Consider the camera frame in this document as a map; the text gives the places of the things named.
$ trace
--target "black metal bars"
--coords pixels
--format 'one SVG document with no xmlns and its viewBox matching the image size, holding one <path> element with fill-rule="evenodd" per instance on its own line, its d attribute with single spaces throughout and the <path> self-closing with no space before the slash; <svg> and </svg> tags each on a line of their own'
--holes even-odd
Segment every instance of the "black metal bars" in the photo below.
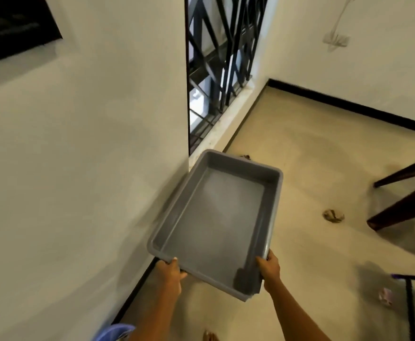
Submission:
<svg viewBox="0 0 415 341">
<path fill-rule="evenodd" d="M 195 109 L 190 103 L 189 154 L 250 80 L 266 4 L 267 0 L 189 0 L 189 93 L 199 91 L 206 105 Z M 203 81 L 209 84 L 208 93 L 200 88 Z"/>
</svg>

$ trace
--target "dark wooden chair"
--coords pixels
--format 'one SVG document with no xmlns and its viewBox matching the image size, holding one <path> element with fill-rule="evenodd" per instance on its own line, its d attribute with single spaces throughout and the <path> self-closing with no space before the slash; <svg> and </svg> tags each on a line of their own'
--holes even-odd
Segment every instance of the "dark wooden chair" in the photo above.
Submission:
<svg viewBox="0 0 415 341">
<path fill-rule="evenodd" d="M 411 177 L 415 177 L 415 163 L 375 182 L 373 186 L 375 188 L 379 188 L 380 186 Z M 384 227 L 388 227 L 412 218 L 415 218 L 415 191 L 392 206 L 386 208 L 382 212 L 371 217 L 367 220 L 367 224 L 375 231 L 378 231 Z"/>
</svg>

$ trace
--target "beige floor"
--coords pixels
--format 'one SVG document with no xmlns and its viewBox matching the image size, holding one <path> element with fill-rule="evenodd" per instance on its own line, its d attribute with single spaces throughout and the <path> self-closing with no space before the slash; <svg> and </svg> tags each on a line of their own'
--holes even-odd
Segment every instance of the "beige floor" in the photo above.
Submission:
<svg viewBox="0 0 415 341">
<path fill-rule="evenodd" d="M 381 189 L 373 181 L 415 162 L 415 132 L 267 88 L 228 153 L 284 172 L 272 249 L 281 278 L 332 340 L 408 340 L 404 285 L 389 273 L 415 274 L 415 220 L 375 233 L 366 219 L 415 189 L 415 178 Z M 337 208 L 341 224 L 321 213 Z M 154 273 L 124 318 L 136 323 L 151 304 Z M 378 301 L 392 289 L 395 307 Z M 264 290 L 242 303 L 187 278 L 171 340 L 283 340 Z"/>
</svg>

